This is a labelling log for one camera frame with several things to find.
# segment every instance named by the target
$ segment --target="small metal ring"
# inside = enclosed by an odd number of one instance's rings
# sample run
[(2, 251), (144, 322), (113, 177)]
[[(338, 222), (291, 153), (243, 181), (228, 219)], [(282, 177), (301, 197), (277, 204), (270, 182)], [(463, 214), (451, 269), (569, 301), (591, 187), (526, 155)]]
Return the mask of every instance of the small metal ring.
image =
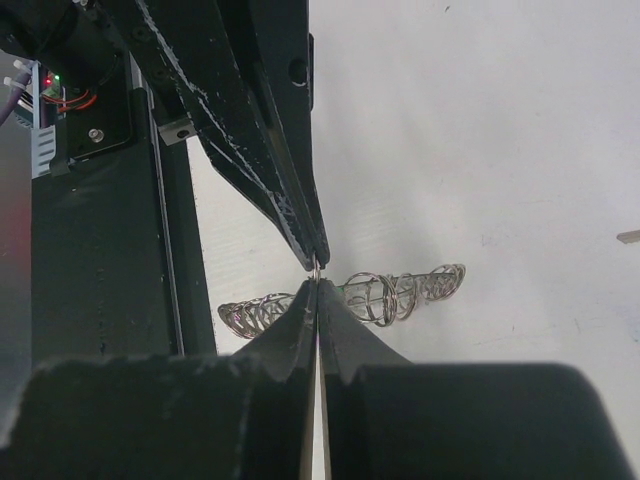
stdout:
[(320, 281), (320, 262), (318, 261), (318, 259), (315, 257), (315, 255), (313, 256), (313, 262), (315, 263), (315, 268), (313, 269), (313, 280), (317, 283)]

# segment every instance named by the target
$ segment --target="cable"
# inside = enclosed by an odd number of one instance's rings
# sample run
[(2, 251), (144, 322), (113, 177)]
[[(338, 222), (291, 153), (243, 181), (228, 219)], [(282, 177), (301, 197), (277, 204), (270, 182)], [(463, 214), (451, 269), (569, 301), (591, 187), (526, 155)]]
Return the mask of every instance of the cable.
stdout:
[(18, 73), (13, 80), (9, 79), (11, 93), (9, 93), (9, 98), (7, 99), (5, 106), (0, 109), (0, 126), (4, 125), (7, 118), (9, 118), (11, 113), (15, 110), (16, 105), (18, 105), (18, 102), (22, 97), (22, 93), (31, 81), (32, 70), (35, 64), (36, 62), (29, 62), (25, 65), (25, 69), (20, 69), (20, 73)]
[[(464, 265), (442, 265), (431, 273), (399, 277), (361, 272), (338, 287), (347, 306), (362, 323), (388, 327), (406, 320), (421, 301), (428, 304), (450, 298), (466, 275)], [(287, 311), (290, 293), (272, 293), (246, 302), (218, 307), (218, 315), (237, 336), (252, 339), (262, 334)]]
[(94, 103), (96, 103), (97, 101), (98, 101), (98, 95), (94, 95), (93, 97), (91, 97), (91, 99), (88, 102), (82, 105), (70, 105), (70, 106), (58, 108), (58, 113), (65, 113), (65, 112), (76, 111), (76, 110), (85, 110), (89, 108), (91, 105), (93, 105)]
[(74, 98), (72, 100), (57, 99), (57, 98), (49, 97), (47, 95), (42, 95), (42, 98), (48, 103), (55, 103), (56, 105), (65, 105), (65, 106), (67, 106), (67, 105), (70, 105), (70, 104), (73, 104), (73, 103), (81, 102), (82, 100), (87, 98), (88, 95), (89, 95), (89, 90), (85, 90), (85, 92), (80, 97)]

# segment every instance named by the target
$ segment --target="white wall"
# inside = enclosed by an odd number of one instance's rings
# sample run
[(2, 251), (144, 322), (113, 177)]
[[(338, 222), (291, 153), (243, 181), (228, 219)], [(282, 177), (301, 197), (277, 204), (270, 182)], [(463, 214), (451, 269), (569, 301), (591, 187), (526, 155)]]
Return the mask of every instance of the white wall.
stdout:
[[(640, 3), (311, 9), (326, 275), (465, 263), (455, 297), (376, 332), (414, 361), (577, 366), (640, 471), (640, 243), (616, 240), (640, 229)], [(275, 228), (191, 146), (214, 309), (295, 291)]]

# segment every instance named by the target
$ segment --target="screw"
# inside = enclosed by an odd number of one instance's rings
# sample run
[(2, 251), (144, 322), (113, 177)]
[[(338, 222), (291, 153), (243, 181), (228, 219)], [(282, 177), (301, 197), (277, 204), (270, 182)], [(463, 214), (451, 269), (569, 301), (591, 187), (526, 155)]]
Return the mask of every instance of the screw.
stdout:
[(167, 78), (167, 71), (164, 68), (158, 68), (153, 71), (153, 78), (156, 80), (165, 80)]
[(306, 86), (308, 82), (307, 64), (299, 58), (294, 59), (289, 64), (289, 78), (296, 87)]
[(151, 40), (151, 30), (145, 26), (139, 26), (131, 31), (131, 36), (139, 42), (148, 42)]
[(104, 132), (102, 130), (98, 130), (97, 128), (92, 128), (89, 130), (89, 138), (93, 143), (100, 143), (104, 140)]

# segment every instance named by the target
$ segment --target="red wire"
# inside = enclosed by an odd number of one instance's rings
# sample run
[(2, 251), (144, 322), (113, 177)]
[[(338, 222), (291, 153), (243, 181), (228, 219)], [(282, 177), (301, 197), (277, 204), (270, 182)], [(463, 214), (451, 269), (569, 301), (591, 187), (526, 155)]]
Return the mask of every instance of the red wire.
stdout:
[(91, 98), (91, 100), (89, 100), (84, 105), (80, 105), (80, 106), (71, 105), (69, 107), (62, 107), (58, 109), (58, 113), (68, 112), (69, 110), (84, 110), (85, 108), (89, 108), (91, 105), (96, 103), (97, 100), (98, 100), (98, 95), (94, 95)]
[(84, 110), (85, 108), (89, 108), (91, 105), (93, 105), (94, 103), (96, 103), (98, 101), (98, 96), (94, 95), (93, 98), (91, 100), (89, 100), (87, 103), (85, 103), (83, 106), (76, 108), (76, 110)]
[(58, 100), (57, 98), (51, 98), (51, 97), (49, 97), (47, 95), (43, 95), (42, 97), (47, 102), (55, 103), (56, 105), (67, 105), (67, 104), (70, 104), (70, 103), (77, 103), (77, 102), (79, 102), (81, 100), (84, 100), (87, 97), (87, 95), (89, 95), (89, 90), (85, 90), (84, 94), (81, 97), (74, 98), (73, 100)]

